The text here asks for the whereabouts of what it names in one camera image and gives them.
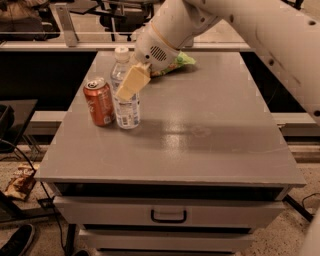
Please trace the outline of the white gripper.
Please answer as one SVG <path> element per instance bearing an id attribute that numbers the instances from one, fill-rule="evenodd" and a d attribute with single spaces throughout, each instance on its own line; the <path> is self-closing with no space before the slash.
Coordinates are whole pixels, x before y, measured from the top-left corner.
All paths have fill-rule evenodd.
<path id="1" fill-rule="evenodd" d="M 116 97 L 130 100 L 150 82 L 150 67 L 152 72 L 167 68 L 178 56 L 178 46 L 172 26 L 148 23 L 135 43 L 135 57 L 141 63 L 130 67 L 116 91 Z"/>

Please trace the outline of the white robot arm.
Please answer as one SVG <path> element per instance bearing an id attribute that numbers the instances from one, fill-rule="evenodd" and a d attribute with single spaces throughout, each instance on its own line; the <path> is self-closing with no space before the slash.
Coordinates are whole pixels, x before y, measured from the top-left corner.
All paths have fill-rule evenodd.
<path id="1" fill-rule="evenodd" d="M 130 99 L 191 40 L 225 20 L 320 124 L 320 23 L 281 0 L 165 0 L 135 43 L 116 95 Z"/>

